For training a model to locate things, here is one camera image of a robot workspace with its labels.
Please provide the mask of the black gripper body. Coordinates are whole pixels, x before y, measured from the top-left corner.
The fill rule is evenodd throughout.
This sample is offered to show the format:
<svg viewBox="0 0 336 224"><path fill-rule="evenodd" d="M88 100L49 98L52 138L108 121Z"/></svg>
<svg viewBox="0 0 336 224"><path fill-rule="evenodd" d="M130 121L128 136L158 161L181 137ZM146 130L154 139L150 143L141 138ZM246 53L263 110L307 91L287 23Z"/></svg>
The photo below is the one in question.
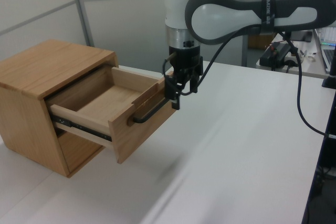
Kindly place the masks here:
<svg viewBox="0 0 336 224"><path fill-rule="evenodd" d="M176 53L176 56L170 60L170 64L177 78L203 75L203 57L200 55L200 50L200 46L184 49L169 46L169 54Z"/></svg>

